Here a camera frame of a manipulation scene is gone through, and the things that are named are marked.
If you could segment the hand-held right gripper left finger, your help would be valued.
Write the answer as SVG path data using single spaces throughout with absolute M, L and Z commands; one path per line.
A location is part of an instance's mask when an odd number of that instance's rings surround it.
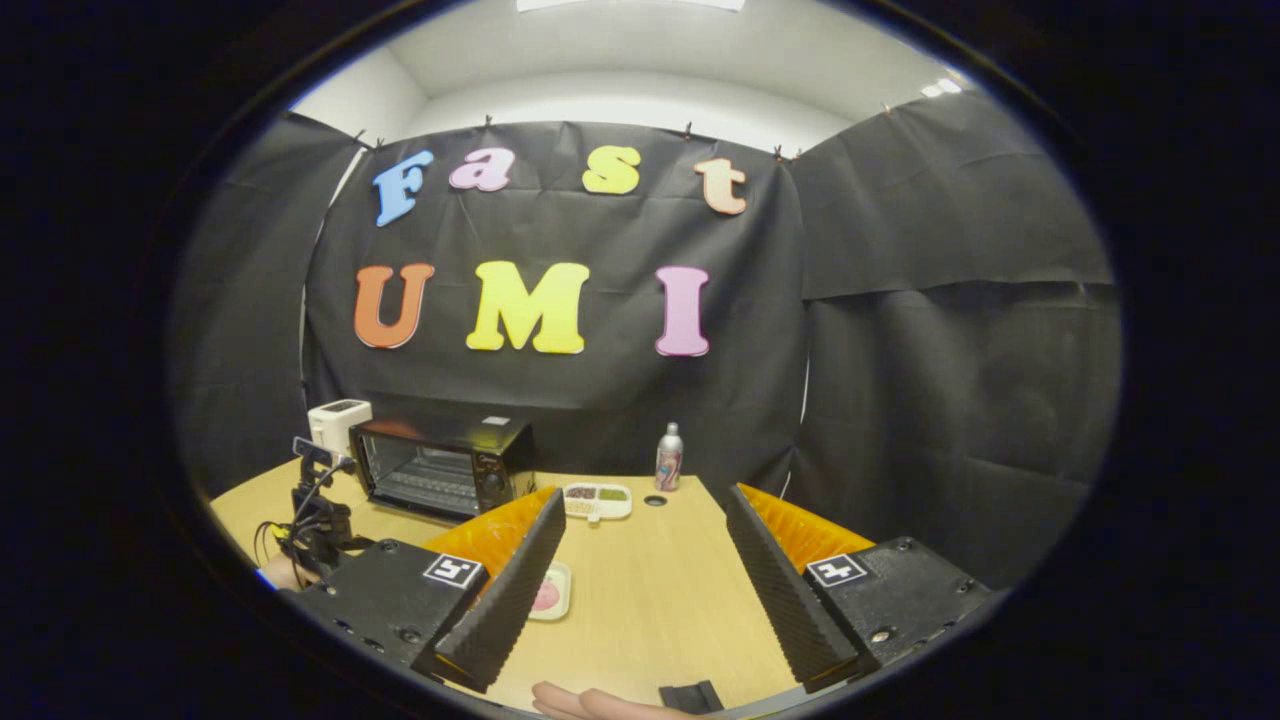
M 378 661 L 483 693 L 524 630 L 564 528 L 564 495 L 547 487 L 425 546 L 380 539 L 294 605 Z

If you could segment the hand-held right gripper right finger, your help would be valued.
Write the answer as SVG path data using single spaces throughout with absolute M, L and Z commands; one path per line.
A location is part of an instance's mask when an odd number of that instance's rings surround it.
M 724 516 L 788 667 L 808 692 L 922 651 L 993 598 L 915 538 L 876 543 L 750 486 L 730 491 Z

